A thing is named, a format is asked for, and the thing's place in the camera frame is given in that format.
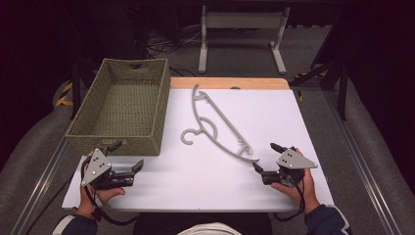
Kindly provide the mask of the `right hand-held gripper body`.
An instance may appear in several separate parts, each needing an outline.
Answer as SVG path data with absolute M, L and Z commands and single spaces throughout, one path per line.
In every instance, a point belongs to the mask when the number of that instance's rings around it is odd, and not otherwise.
M 285 186 L 298 185 L 304 178 L 306 168 L 318 168 L 318 164 L 298 153 L 295 148 L 274 148 L 280 154 L 276 164 L 277 171 L 260 170 L 260 176 L 264 185 L 278 182 Z

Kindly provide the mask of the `wooden table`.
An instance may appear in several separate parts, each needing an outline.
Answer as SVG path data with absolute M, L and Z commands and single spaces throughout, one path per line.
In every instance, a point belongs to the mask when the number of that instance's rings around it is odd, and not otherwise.
M 289 90 L 284 78 L 258 77 L 173 77 L 172 89 L 193 89 L 198 84 L 202 89 L 254 89 L 254 90 Z

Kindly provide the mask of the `grey plastic clothes hanger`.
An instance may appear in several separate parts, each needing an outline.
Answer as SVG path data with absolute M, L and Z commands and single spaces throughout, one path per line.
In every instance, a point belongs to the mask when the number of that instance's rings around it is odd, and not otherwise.
M 244 157 L 245 153 L 247 153 L 248 155 L 252 153 L 253 151 L 252 146 L 244 138 L 244 136 L 239 132 L 239 130 L 233 125 L 233 123 L 227 118 L 227 116 L 218 108 L 218 106 L 209 97 L 209 95 L 205 91 L 201 91 L 199 87 L 200 85 L 196 84 L 192 90 L 192 109 L 193 109 L 194 116 L 196 118 L 196 122 L 198 123 L 199 127 L 197 129 L 187 128 L 183 130 L 180 135 L 181 142 L 184 143 L 185 145 L 192 145 L 193 142 L 191 140 L 186 139 L 186 135 L 188 133 L 192 133 L 194 135 L 204 134 L 216 147 L 218 147 L 225 153 L 249 164 L 257 163 L 258 159 L 250 159 L 250 158 Z M 229 148 L 225 147 L 218 140 L 218 129 L 217 129 L 216 124 L 210 118 L 203 117 L 198 112 L 197 102 L 199 101 L 206 101 L 208 104 L 210 104 L 212 108 L 214 109 L 214 111 L 225 122 L 226 126 L 237 137 L 238 142 L 241 144 L 241 148 L 238 151 L 236 152 L 231 151 Z

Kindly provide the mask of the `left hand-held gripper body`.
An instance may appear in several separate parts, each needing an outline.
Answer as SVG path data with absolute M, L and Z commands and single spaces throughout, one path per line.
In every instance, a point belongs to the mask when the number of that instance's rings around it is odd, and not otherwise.
M 135 172 L 115 172 L 107 157 L 108 150 L 95 149 L 90 156 L 86 171 L 81 176 L 82 186 L 92 186 L 95 190 L 109 190 L 130 187 L 134 182 Z

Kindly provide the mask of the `green woven basket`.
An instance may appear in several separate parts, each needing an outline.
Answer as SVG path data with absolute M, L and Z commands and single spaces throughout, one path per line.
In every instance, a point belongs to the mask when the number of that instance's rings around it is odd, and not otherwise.
M 105 59 L 67 138 L 83 154 L 120 141 L 116 156 L 157 156 L 169 91 L 166 59 Z

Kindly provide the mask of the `black metal stand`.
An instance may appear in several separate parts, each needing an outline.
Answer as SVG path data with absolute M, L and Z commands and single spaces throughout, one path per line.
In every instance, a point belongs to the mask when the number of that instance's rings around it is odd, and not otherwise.
M 81 105 L 81 85 L 89 89 L 98 69 L 97 64 L 83 58 L 76 59 L 72 63 L 70 81 L 72 82 L 73 108 L 71 119 L 74 119 Z
M 311 64 L 311 71 L 305 74 L 299 73 L 298 78 L 289 82 L 291 87 L 300 86 L 323 71 L 326 72 L 319 83 L 319 87 L 324 91 L 328 91 L 332 90 L 337 83 L 340 84 L 337 110 L 342 120 L 346 120 L 348 73 L 342 37 L 347 28 L 347 22 L 347 7 L 343 7 Z

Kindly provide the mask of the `aluminium rail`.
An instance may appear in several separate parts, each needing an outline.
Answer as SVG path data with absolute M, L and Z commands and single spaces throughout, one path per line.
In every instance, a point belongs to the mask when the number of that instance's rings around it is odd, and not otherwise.
M 389 205 L 387 204 L 385 197 L 369 168 L 369 165 L 366 163 L 364 156 L 354 139 L 354 136 L 352 135 L 346 121 L 342 119 L 338 112 L 337 100 L 335 96 L 330 91 L 324 91 L 323 95 L 342 131 L 351 154 L 351 159 L 387 235 L 402 235 L 400 228 L 392 215 Z
M 67 173 L 62 167 L 68 146 L 69 140 L 66 135 L 63 135 L 37 180 L 10 235 L 27 235 L 68 185 L 73 176 L 73 171 Z

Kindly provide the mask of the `yellow black floor tape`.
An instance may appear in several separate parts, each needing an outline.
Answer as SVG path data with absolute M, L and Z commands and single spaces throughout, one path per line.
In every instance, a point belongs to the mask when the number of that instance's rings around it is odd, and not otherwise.
M 60 97 L 58 98 L 58 100 L 55 103 L 55 106 L 68 106 L 68 107 L 72 107 L 73 106 L 73 101 L 68 99 L 68 95 L 69 92 L 72 89 L 72 83 L 70 81 L 67 82 L 67 84 L 64 86 L 62 93 L 60 95 Z

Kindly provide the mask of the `person's torso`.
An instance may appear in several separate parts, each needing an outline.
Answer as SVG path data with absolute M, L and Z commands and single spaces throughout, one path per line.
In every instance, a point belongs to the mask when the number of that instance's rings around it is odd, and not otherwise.
M 133 235 L 272 235 L 267 213 L 140 213 Z

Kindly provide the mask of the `person's right hand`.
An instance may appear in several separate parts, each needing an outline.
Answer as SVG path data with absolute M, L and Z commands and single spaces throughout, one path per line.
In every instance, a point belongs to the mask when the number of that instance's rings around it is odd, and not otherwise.
M 271 187 L 288 196 L 296 206 L 303 206 L 303 212 L 305 214 L 312 212 L 320 206 L 315 194 L 314 180 L 309 168 L 304 170 L 304 177 L 299 184 L 299 189 L 285 186 L 278 182 L 272 183 Z

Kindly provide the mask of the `white table mat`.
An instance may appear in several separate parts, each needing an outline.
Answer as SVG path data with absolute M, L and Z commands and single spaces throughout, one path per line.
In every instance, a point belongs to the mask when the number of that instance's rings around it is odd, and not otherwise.
M 210 89 L 209 97 L 252 146 L 244 157 L 258 159 L 265 170 L 275 170 L 278 153 L 270 144 L 295 146 L 312 161 L 318 159 L 291 90 Z M 217 126 L 218 140 L 231 151 L 241 148 L 237 137 L 206 101 L 197 102 L 201 116 Z M 192 92 L 169 93 L 161 152 L 143 158 L 144 167 L 125 195 L 110 201 L 121 212 L 289 212 L 290 199 L 264 185 L 252 164 L 216 147 L 204 134 L 188 133 L 199 127 L 192 109 Z

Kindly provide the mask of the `white metal stand frame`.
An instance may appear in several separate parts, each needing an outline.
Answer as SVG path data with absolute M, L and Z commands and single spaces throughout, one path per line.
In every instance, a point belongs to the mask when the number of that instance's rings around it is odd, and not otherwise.
M 201 15 L 201 49 L 198 72 L 205 73 L 207 71 L 209 28 L 253 28 L 278 30 L 276 39 L 269 43 L 269 47 L 278 72 L 286 74 L 287 70 L 281 56 L 280 44 L 290 12 L 290 7 L 275 13 L 209 12 L 207 6 L 204 5 Z

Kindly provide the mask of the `person's left hand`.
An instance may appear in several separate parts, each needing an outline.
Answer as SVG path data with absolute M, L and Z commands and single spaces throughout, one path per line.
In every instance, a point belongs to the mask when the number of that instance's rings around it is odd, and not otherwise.
M 94 188 L 90 185 L 88 185 L 87 187 L 80 186 L 80 204 L 77 207 L 77 212 L 88 216 L 92 214 L 92 212 L 95 210 L 95 206 L 89 199 L 89 196 L 96 195 L 103 203 L 107 203 L 112 198 L 124 194 L 125 190 L 123 188 L 113 188 L 110 190 L 95 191 Z

